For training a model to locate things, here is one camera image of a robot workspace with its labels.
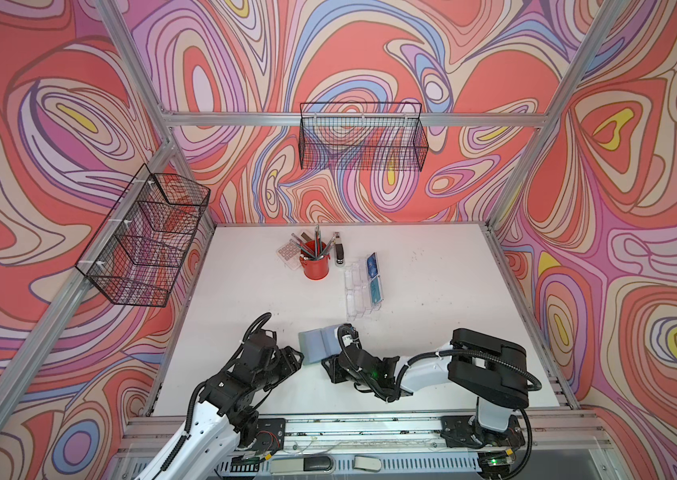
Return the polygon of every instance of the black wire mesh basket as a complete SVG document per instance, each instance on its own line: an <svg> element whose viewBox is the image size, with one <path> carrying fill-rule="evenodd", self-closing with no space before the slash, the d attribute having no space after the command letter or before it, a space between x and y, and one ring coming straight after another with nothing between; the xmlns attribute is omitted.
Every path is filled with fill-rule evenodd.
<svg viewBox="0 0 677 480"><path fill-rule="evenodd" d="M298 159L304 170L417 170L429 143L418 102L301 104Z"/></svg>
<svg viewBox="0 0 677 480"><path fill-rule="evenodd" d="M149 174L96 260L78 270L117 305L167 305L209 199L194 180Z"/></svg>

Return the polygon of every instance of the swirl pattern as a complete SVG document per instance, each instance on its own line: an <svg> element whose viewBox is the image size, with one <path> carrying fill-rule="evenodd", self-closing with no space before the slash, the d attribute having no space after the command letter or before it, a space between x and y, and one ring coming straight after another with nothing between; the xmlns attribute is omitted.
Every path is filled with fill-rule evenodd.
<svg viewBox="0 0 677 480"><path fill-rule="evenodd" d="M500 221L577 398L677 478L677 2L630 2Z"/></svg>

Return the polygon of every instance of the red bucket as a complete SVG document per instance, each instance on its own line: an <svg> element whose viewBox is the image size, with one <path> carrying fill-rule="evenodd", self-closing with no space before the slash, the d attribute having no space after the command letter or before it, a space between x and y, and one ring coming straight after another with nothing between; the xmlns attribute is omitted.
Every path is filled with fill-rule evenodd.
<svg viewBox="0 0 677 480"><path fill-rule="evenodd" d="M322 248L325 248L324 242L320 242L320 244L322 245ZM307 242L306 248L307 250L314 251L314 240ZM325 278L326 275L328 275L328 260L331 258L330 255L326 254L320 260L310 260L304 258L304 256L306 256L306 254L302 252L301 266L304 267L304 275L306 275L307 278L312 280L321 280Z"/></svg>

